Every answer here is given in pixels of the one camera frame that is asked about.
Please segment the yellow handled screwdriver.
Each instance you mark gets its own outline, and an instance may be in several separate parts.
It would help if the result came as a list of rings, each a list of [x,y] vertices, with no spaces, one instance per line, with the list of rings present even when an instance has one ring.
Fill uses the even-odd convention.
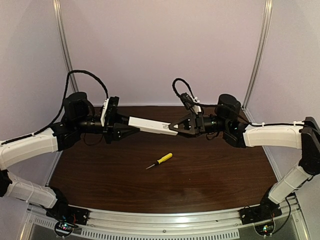
[[[163,162],[169,160],[169,159],[172,158],[172,157],[173,157],[173,154],[172,154],[172,153],[168,153],[168,154],[166,154],[165,156],[163,156],[162,158],[156,160],[152,165],[148,166],[148,167],[146,168],[146,170],[148,170],[148,169],[150,169],[150,168],[152,168],[152,167],[155,167],[155,166],[157,166],[157,165],[161,165]]]

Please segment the aluminium corner post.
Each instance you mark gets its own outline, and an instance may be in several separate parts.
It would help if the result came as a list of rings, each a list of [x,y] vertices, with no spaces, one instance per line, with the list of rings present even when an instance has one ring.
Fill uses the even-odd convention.
[[[249,84],[248,84],[247,91],[242,104],[243,110],[246,110],[248,108],[256,81],[258,79],[258,74],[261,67],[264,50],[265,50],[268,36],[269,36],[272,14],[273,14],[273,0],[266,0],[264,5],[263,15],[262,15],[262,23],[261,23],[256,55],[255,55],[255,59],[254,59],[254,63],[253,63],[253,67],[252,67],[252,71],[249,79]]]
[[[70,57],[70,53],[69,53],[64,23],[63,23],[61,1],[60,0],[53,0],[52,2],[53,2],[53,11],[54,11],[54,15],[55,15],[57,31],[58,31],[59,41],[60,41],[60,45],[61,45],[64,64],[65,64],[67,72],[70,72],[71,70],[73,70],[73,66],[72,66],[72,61],[71,61],[71,57]]]

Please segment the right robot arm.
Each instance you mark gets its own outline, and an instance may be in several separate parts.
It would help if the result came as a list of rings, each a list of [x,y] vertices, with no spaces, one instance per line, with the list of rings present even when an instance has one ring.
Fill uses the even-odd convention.
[[[214,114],[204,115],[204,105],[189,94],[178,95],[191,113],[169,125],[184,137],[207,135],[222,138],[235,148],[271,147],[301,151],[301,159],[262,197],[259,207],[270,214],[291,193],[320,173],[320,129],[312,117],[292,123],[251,123],[240,116],[240,102],[230,94],[222,94],[214,106]]]

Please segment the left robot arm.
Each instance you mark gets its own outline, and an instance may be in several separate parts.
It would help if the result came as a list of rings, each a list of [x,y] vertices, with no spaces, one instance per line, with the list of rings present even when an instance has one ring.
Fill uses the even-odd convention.
[[[130,118],[118,114],[118,97],[104,101],[100,114],[95,113],[85,92],[69,95],[62,102],[62,120],[52,123],[40,133],[31,133],[0,144],[0,195],[44,207],[52,215],[66,217],[69,202],[55,187],[19,178],[8,168],[24,160],[71,148],[84,134],[101,135],[107,143],[139,132],[130,126]]]

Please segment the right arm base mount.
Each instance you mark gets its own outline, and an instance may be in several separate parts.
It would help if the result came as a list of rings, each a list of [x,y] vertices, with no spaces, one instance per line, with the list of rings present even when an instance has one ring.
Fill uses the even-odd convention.
[[[245,206],[239,211],[243,225],[271,220],[282,215],[279,205],[259,204],[256,206]]]

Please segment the white slotted front rail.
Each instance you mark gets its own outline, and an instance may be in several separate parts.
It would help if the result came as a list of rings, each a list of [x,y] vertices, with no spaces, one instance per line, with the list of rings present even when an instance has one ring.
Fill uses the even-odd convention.
[[[280,205],[282,214],[243,224],[239,208],[196,213],[129,213],[90,209],[69,240],[308,240],[295,197]]]

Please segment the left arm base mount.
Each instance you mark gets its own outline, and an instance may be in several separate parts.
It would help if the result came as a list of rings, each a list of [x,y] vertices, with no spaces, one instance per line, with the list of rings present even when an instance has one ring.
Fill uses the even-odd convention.
[[[66,204],[55,205],[53,208],[46,208],[46,216],[57,221],[67,222],[75,225],[86,225],[90,211],[86,208],[74,207]]]

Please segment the white remote control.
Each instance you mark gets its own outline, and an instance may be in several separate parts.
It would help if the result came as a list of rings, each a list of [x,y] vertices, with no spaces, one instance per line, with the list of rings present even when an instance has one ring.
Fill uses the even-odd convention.
[[[176,136],[178,134],[177,131],[169,129],[170,123],[168,122],[130,116],[128,118],[128,125],[130,127],[138,128],[141,132],[146,133],[162,134],[168,136]]]

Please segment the aluminium right corner post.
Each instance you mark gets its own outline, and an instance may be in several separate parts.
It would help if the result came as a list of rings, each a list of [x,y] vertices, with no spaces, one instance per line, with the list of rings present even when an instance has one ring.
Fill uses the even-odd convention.
[[[248,84],[247,91],[242,104],[243,110],[246,110],[248,108],[256,81],[258,79],[258,74],[261,67],[264,50],[265,50],[268,36],[269,36],[272,14],[273,14],[273,0],[266,0],[264,5],[263,15],[262,15],[262,23],[261,23],[256,55],[255,55],[255,59],[254,59],[254,63],[253,63],[253,67],[252,67],[252,71],[249,79],[249,84]]]

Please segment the aluminium left corner post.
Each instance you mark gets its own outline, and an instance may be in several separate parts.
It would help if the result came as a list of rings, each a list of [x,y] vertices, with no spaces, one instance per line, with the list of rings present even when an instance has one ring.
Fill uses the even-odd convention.
[[[70,57],[70,53],[69,53],[64,23],[63,23],[61,1],[60,0],[53,0],[52,2],[53,2],[53,11],[54,11],[54,15],[55,15],[57,31],[58,31],[59,41],[60,41],[60,45],[61,45],[64,64],[65,64],[67,72],[70,72],[71,70],[73,70],[73,66],[72,66],[72,61],[71,61],[71,57]]]

